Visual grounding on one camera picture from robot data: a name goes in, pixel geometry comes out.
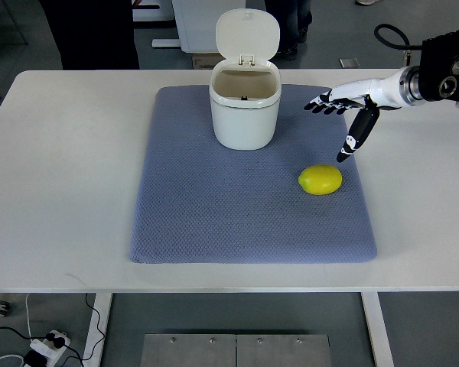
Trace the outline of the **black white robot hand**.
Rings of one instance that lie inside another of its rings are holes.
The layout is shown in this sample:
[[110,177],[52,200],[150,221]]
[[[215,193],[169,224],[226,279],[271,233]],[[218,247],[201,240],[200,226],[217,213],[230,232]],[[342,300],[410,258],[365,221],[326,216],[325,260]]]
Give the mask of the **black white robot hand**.
[[358,110],[337,154],[337,161],[342,162],[363,145],[382,110],[419,106],[424,102],[419,92],[418,74],[418,67],[403,67],[384,79],[345,83],[315,97],[304,108],[325,115]]

